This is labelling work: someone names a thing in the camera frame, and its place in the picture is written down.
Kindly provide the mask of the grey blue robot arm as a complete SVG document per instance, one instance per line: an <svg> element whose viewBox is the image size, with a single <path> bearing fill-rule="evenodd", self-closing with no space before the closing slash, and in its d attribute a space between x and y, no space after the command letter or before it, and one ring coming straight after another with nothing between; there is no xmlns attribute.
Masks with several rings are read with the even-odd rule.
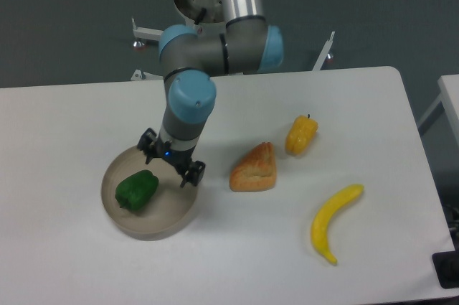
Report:
<svg viewBox="0 0 459 305"><path fill-rule="evenodd" d="M175 168L182 184L197 186L205 170L192 154L217 95L212 77L261 72L279 66L284 57L280 29L269 25L261 0L214 0L222 7L224 31L204 35L177 24L158 41L165 70L166 109L161 129L149 128L137 148L147 161L163 159Z"/></svg>

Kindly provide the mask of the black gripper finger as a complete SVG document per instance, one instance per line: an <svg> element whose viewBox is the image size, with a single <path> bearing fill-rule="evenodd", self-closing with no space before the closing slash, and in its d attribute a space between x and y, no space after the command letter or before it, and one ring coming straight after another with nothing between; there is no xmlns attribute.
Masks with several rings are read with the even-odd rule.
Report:
<svg viewBox="0 0 459 305"><path fill-rule="evenodd" d="M157 157L156 141L157 134L152 128L147 128L139 138L136 148L143 152L143 155L146 158L146 164L149 164L153 159Z"/></svg>
<svg viewBox="0 0 459 305"><path fill-rule="evenodd" d="M186 184L191 184L193 187L197 187L201 182L206 164L202 161L191 161L185 168L183 168L179 175L181 176L180 187L185 187Z"/></svg>

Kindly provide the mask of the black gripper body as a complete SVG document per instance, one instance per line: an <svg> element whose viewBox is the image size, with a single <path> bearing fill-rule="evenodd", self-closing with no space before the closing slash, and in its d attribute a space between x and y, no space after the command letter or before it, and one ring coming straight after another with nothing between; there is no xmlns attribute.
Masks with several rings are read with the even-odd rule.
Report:
<svg viewBox="0 0 459 305"><path fill-rule="evenodd" d="M194 146L190 149L178 150L173 148L171 141L162 141L161 138L157 138L153 144L153 150L156 152L157 158L161 158L172 165L181 176L184 176L188 172L189 165L192 162L191 156Z"/></svg>

